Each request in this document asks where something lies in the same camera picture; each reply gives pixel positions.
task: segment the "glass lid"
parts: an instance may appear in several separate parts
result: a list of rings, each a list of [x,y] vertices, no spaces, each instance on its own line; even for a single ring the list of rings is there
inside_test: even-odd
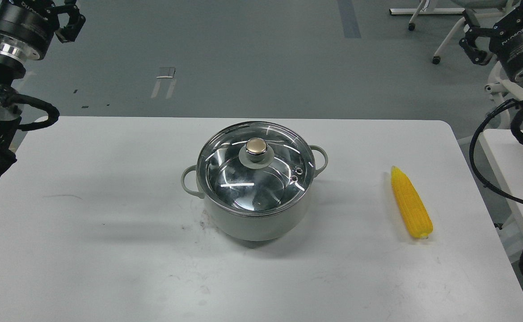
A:
[[[295,204],[315,172],[313,153],[294,131],[245,122],[213,136],[198,157],[198,182],[219,206],[242,216],[269,216]]]

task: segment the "lid knob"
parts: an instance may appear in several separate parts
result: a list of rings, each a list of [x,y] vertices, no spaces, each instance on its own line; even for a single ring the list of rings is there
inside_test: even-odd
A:
[[[267,151],[267,143],[259,137],[253,137],[245,143],[245,150],[252,155],[262,155]]]

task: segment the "desk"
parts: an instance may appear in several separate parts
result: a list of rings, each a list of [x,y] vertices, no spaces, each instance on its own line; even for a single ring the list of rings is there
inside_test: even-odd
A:
[[[270,120],[323,147],[306,217],[240,242],[180,187],[241,119],[62,117],[0,180],[0,321],[521,321],[523,292],[450,127]],[[413,240],[391,165],[434,232]]]
[[[485,130],[480,143],[500,188],[523,199],[523,145],[510,130]],[[512,217],[523,237],[523,204],[508,200]]]

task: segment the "yellow corn cob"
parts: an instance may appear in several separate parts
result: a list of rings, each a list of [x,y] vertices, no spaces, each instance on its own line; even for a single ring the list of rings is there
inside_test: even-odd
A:
[[[391,168],[391,185],[409,234],[415,238],[429,238],[433,232],[433,222],[425,205],[406,174],[394,165]]]

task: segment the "cooking pot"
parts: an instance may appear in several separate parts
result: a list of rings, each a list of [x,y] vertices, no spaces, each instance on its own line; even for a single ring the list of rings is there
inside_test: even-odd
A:
[[[312,150],[325,158],[319,169]],[[184,191],[205,200],[206,211],[223,232],[265,241],[282,236],[305,216],[313,178],[328,161],[325,150],[284,126],[244,122],[210,138],[180,181]],[[184,183],[192,171],[198,191]]]

